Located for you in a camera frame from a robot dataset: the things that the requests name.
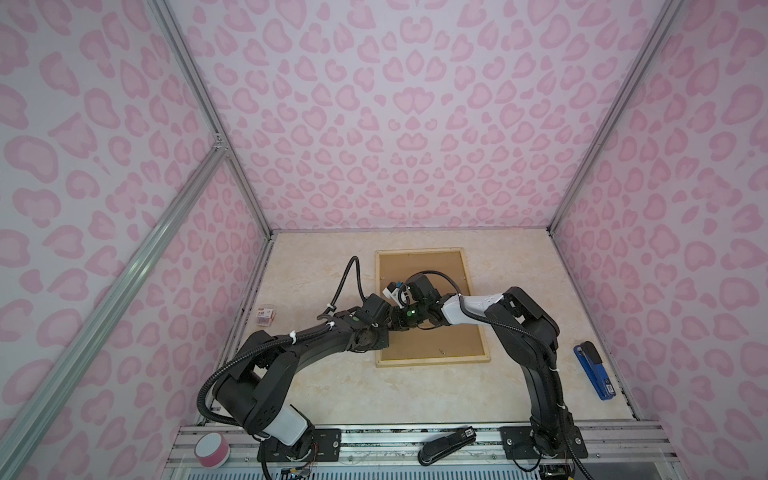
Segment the brown frame backing board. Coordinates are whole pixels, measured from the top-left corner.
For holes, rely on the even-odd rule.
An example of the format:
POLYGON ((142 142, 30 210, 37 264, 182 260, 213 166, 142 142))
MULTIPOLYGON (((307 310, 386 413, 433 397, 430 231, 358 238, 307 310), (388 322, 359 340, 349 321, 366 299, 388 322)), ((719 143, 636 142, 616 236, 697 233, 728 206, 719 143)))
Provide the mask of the brown frame backing board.
MULTIPOLYGON (((448 275, 465 294, 473 290, 461 248, 379 250, 376 252, 378 286, 404 281, 422 270, 448 275)), ((376 353, 379 368, 487 363, 491 359, 484 331, 475 325, 393 332, 389 347, 376 353)))

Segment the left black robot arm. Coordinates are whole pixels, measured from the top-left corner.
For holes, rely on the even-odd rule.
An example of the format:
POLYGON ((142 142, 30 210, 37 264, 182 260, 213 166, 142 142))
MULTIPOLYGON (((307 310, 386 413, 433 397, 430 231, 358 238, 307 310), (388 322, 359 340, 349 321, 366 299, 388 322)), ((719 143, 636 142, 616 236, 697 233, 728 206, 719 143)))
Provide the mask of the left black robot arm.
POLYGON ((305 459, 315 444, 314 426, 286 403, 294 377, 330 355, 386 348, 394 310, 372 294, 347 310, 328 305, 313 327, 278 336, 263 331, 251 335, 200 387, 196 399, 200 415, 274 439, 284 456, 305 459))

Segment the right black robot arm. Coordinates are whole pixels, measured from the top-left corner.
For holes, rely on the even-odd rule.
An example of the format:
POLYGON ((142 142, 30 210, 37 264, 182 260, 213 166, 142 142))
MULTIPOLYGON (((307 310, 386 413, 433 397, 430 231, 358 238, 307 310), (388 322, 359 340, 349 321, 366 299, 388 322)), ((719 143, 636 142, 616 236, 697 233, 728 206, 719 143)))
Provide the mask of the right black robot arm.
POLYGON ((459 288, 443 294, 431 283, 432 276, 447 277, 428 270, 384 288, 385 298, 395 302, 390 328, 405 331, 425 322, 436 328, 490 327, 525 379, 531 406, 525 447, 546 458, 587 457, 583 437, 564 399, 557 365, 560 329, 554 319, 520 287, 489 296, 467 296, 459 288))

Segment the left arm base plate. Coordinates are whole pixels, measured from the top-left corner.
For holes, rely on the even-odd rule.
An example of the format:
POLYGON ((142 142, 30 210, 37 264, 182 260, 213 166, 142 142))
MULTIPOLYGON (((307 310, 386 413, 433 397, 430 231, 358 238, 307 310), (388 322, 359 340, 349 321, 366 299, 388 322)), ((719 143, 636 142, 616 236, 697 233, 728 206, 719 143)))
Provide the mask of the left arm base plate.
POLYGON ((257 459, 267 463, 336 462, 340 447, 340 429, 310 426, 292 445, 270 436, 260 443, 257 459))

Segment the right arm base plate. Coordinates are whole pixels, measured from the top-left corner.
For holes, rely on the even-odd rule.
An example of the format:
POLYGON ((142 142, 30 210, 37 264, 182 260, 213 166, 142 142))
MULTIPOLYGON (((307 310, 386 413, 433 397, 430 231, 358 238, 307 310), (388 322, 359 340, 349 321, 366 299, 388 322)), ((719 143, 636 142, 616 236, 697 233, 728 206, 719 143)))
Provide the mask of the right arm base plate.
POLYGON ((589 457, 580 429, 567 425, 546 430, 535 426, 506 426, 500 428, 502 447, 507 460, 549 460, 589 457))

